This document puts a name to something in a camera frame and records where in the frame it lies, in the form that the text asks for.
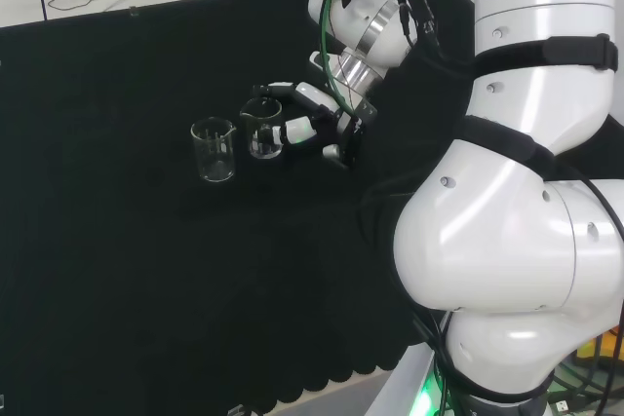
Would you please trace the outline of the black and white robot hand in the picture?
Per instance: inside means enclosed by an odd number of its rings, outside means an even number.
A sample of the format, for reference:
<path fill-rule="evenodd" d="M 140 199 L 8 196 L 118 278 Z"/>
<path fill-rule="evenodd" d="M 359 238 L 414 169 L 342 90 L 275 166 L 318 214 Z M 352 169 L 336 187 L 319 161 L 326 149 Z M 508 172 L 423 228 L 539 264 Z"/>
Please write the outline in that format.
<path fill-rule="evenodd" d="M 328 92 L 306 82 L 255 86 L 240 116 L 253 127 L 249 151 L 258 159 L 284 152 L 318 152 L 338 166 L 355 166 L 376 111 L 361 98 L 363 116 L 348 114 Z"/>

